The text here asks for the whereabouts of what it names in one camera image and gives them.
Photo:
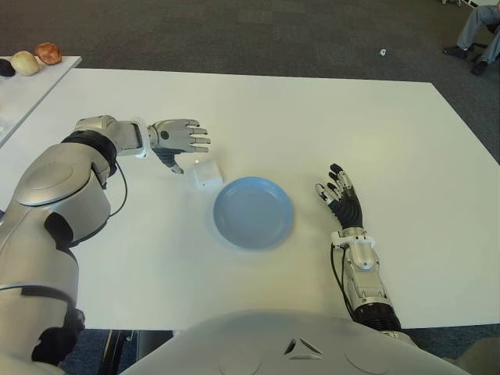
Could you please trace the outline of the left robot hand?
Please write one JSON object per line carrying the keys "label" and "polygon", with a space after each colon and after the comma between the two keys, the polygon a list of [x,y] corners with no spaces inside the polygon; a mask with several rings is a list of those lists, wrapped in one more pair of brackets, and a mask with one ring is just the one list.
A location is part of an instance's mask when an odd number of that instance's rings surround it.
{"label": "left robot hand", "polygon": [[151,150],[173,173],[183,174],[176,156],[182,153],[208,152],[208,131],[197,120],[174,119],[156,122],[147,128]]}

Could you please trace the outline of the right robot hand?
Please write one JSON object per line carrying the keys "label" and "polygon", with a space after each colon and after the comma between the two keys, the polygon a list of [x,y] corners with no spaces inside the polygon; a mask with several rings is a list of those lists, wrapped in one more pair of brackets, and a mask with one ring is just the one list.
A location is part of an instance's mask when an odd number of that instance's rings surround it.
{"label": "right robot hand", "polygon": [[363,211],[354,184],[348,174],[336,163],[330,165],[327,186],[316,183],[314,188],[343,229],[364,228]]}

